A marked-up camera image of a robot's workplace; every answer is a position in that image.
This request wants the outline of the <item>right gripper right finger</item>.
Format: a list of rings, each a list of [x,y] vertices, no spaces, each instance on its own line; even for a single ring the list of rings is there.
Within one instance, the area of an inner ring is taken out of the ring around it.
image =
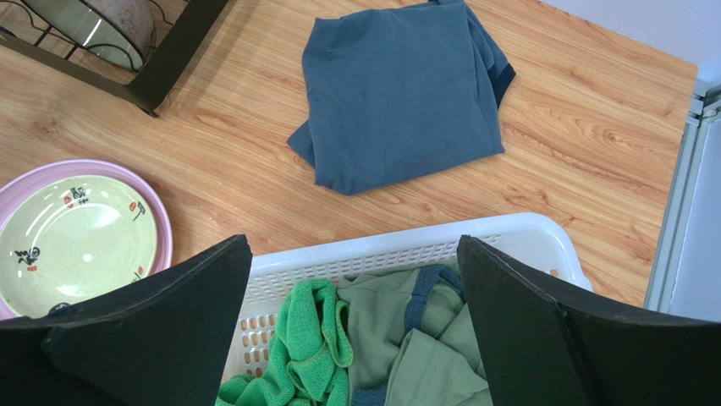
[[[719,404],[717,322],[608,299],[469,235],[457,258],[494,404]]]

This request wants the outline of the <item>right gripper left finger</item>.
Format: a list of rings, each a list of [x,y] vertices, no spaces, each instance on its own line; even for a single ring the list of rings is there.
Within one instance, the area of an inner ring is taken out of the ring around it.
[[[3,321],[2,404],[214,404],[251,262],[234,235],[111,293]]]

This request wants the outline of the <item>cream patterned plate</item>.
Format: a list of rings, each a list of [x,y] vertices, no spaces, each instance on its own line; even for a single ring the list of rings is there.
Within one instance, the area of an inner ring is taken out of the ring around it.
[[[1,302],[13,315],[43,317],[147,277],[157,255],[150,205],[106,176],[41,187],[1,229]]]

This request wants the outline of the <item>pink plate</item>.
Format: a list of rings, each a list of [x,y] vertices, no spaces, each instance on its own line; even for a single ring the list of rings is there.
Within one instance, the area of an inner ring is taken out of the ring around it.
[[[93,159],[73,159],[54,162],[32,169],[10,181],[1,189],[1,229],[15,209],[43,186],[73,176],[98,175],[120,180],[135,189],[150,205],[158,228],[157,255],[147,277],[158,273],[171,264],[173,256],[173,232],[168,212],[157,192],[139,175],[118,164]],[[3,320],[19,317],[13,315],[1,302]]]

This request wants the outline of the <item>beige brown bowl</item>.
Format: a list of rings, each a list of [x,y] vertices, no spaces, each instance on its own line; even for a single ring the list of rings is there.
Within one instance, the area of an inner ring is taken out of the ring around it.
[[[30,0],[32,12],[99,58],[132,71],[146,63],[155,24],[147,1]]]

